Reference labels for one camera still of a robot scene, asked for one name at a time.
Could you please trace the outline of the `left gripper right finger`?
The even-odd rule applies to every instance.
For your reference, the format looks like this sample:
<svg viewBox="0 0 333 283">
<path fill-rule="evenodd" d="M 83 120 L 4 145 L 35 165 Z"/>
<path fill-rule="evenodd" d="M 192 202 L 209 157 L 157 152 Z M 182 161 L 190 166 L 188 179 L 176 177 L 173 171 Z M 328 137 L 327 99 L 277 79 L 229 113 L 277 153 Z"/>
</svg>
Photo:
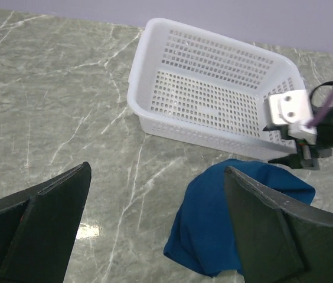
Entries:
<svg viewBox="0 0 333 283">
<path fill-rule="evenodd" d="M 224 191 L 245 282 L 333 282 L 333 213 L 234 167 Z"/>
</svg>

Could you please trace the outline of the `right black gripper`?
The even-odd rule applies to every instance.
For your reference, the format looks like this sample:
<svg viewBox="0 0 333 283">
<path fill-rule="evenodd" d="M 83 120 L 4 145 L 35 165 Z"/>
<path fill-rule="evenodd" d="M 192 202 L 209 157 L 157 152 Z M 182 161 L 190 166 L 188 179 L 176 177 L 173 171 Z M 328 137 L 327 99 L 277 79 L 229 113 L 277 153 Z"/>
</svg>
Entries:
<svg viewBox="0 0 333 283">
<path fill-rule="evenodd" d="M 333 151 L 333 107 L 327 116 L 316 126 L 316 144 L 310 145 L 304 140 L 294 139 L 297 152 L 288 156 L 269 160 L 269 164 L 281 164 L 291 169 L 319 169 L 319 159 L 332 156 Z M 288 139 L 288 126 L 265 126 L 265 132 L 272 132 L 275 140 Z"/>
</svg>

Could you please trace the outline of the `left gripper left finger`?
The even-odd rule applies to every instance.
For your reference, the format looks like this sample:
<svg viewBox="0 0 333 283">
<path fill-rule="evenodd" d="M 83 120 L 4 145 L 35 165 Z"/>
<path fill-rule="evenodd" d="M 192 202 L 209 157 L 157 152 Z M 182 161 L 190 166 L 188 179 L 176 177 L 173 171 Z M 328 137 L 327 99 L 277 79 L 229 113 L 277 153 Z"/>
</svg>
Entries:
<svg viewBox="0 0 333 283">
<path fill-rule="evenodd" d="M 0 199 L 0 282 L 63 282 L 91 178 L 83 162 Z"/>
</svg>

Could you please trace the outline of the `blue t-shirt with print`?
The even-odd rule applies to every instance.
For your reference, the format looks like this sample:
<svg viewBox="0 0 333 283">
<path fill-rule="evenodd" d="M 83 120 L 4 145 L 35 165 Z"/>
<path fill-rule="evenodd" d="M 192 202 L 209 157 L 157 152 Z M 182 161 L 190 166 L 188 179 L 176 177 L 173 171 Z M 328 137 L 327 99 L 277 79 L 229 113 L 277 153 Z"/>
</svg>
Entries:
<svg viewBox="0 0 333 283">
<path fill-rule="evenodd" d="M 252 179 L 310 205 L 315 189 L 280 167 L 228 159 L 210 166 L 187 186 L 163 253 L 208 277 L 223 271 L 243 273 L 224 192 L 224 171 L 235 167 Z"/>
</svg>

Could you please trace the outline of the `white perforated plastic basket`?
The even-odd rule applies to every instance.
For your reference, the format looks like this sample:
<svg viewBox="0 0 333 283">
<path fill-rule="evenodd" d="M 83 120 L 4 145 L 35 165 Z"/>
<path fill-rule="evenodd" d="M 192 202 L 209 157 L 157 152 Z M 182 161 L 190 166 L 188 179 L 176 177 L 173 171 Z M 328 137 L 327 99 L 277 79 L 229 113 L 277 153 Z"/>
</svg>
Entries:
<svg viewBox="0 0 333 283">
<path fill-rule="evenodd" d="M 301 90 L 287 57 L 165 18 L 148 21 L 128 79 L 127 103 L 148 134 L 260 160 L 296 151 L 266 131 L 263 102 Z"/>
</svg>

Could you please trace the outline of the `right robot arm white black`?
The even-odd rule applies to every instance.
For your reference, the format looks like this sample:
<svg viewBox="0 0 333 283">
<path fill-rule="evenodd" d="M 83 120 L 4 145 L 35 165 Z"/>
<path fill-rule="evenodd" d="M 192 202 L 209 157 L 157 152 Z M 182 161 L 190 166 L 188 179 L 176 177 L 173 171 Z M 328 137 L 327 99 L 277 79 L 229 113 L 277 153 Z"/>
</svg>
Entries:
<svg viewBox="0 0 333 283">
<path fill-rule="evenodd" d="M 333 81 L 324 83 L 332 86 Z M 265 131 L 277 130 L 284 140 L 293 140 L 296 153 L 272 159 L 291 169 L 318 170 L 320 158 L 328 158 L 333 149 L 333 90 L 320 107 L 313 104 L 316 89 L 294 90 L 269 95 L 264 102 Z"/>
</svg>

